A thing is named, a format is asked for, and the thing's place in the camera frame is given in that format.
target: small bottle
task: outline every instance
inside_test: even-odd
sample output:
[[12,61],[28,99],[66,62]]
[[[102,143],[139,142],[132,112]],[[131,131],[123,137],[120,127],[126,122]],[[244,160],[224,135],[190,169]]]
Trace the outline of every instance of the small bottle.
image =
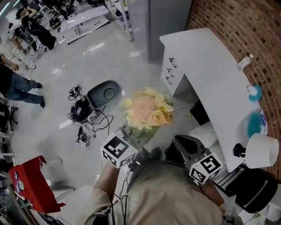
[[250,56],[245,56],[241,62],[239,62],[237,64],[237,68],[239,70],[243,70],[247,65],[249,65],[252,61],[252,59],[254,58],[254,56],[252,54],[250,54]]

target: white table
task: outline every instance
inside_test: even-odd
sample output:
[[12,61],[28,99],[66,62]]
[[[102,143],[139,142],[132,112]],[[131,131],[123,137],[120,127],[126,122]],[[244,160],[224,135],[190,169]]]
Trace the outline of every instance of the white table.
[[63,33],[66,43],[70,44],[108,23],[109,20],[104,16],[107,13],[107,8],[100,6],[63,21],[61,23],[61,33]]
[[[227,170],[233,171],[244,158],[235,157],[232,150],[237,143],[248,143],[247,119],[260,107],[249,101],[246,75],[209,28],[169,34],[160,40],[165,45],[161,78],[173,95],[192,85],[218,136]],[[174,58],[176,68],[169,58]]]

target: sneaker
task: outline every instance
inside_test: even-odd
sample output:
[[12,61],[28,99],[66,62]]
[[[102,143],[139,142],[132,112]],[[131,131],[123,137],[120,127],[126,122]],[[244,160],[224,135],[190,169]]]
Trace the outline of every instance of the sneaker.
[[45,108],[45,101],[44,101],[43,96],[41,96],[41,98],[42,98],[42,102],[40,103],[40,106],[41,106],[42,108]]
[[37,88],[41,89],[43,88],[43,85],[41,83],[37,83]]

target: metal rack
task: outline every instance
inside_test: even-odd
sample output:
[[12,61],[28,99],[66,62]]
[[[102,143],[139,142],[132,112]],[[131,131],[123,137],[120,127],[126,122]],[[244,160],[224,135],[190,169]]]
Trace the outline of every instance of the metal rack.
[[[108,9],[110,10],[112,16],[114,19],[116,19],[118,21],[118,24],[120,25],[120,27],[125,30],[125,32],[127,33],[127,36],[129,38],[129,41],[133,40],[133,35],[132,35],[132,29],[130,28],[129,25],[129,15],[126,14],[126,12],[128,12],[128,7],[124,6],[123,0],[108,0]],[[116,16],[115,14],[115,9],[119,10],[122,13],[122,16]]]

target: jeans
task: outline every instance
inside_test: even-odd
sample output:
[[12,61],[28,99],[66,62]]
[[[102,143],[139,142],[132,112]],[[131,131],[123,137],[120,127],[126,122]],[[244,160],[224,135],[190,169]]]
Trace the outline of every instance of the jeans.
[[28,93],[31,89],[37,88],[38,83],[34,80],[28,80],[20,75],[13,73],[11,85],[5,97],[10,100],[23,101],[32,104],[41,104],[42,97]]

